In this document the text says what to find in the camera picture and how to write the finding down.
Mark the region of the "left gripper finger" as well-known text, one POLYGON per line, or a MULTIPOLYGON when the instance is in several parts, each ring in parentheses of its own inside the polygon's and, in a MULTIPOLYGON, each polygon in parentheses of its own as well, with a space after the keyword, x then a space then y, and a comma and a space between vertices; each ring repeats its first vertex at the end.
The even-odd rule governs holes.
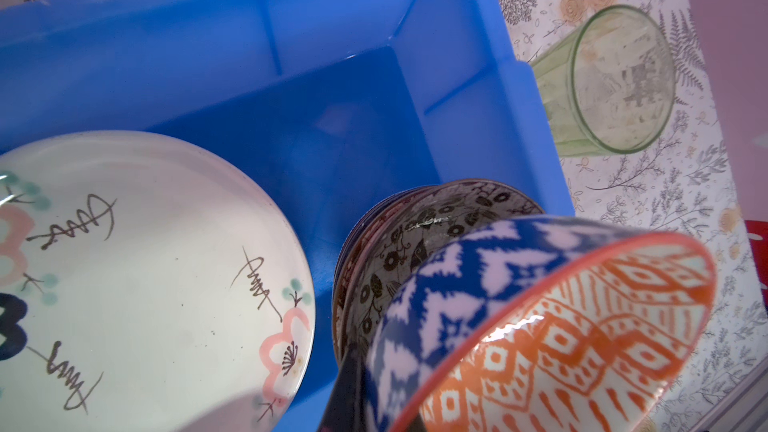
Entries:
POLYGON ((357 344, 348 347, 318 432, 363 432, 364 357, 357 344))

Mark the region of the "blue zigzag pattern bowl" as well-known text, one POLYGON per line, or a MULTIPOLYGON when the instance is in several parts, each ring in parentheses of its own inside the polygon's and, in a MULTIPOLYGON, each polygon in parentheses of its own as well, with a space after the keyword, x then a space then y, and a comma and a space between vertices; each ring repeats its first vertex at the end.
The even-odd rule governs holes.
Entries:
POLYGON ((684 368, 715 262, 681 233, 494 222, 433 253, 365 363, 369 431, 631 431, 684 368))

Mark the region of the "cream blossom pattern plate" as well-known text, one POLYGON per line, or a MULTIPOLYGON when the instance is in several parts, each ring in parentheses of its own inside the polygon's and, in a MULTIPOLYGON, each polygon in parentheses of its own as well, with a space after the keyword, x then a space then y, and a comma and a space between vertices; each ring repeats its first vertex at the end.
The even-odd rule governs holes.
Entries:
POLYGON ((315 297, 274 201, 218 156, 86 132, 1 157, 1 427, 269 431, 315 297))

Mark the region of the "green glass cup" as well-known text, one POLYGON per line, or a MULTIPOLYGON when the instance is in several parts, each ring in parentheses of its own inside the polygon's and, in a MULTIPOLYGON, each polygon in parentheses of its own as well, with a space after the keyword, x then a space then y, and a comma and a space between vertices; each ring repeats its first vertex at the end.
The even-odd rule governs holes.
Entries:
POLYGON ((670 118, 672 52, 660 27, 638 8, 597 12, 532 68, 561 157, 640 152, 670 118))

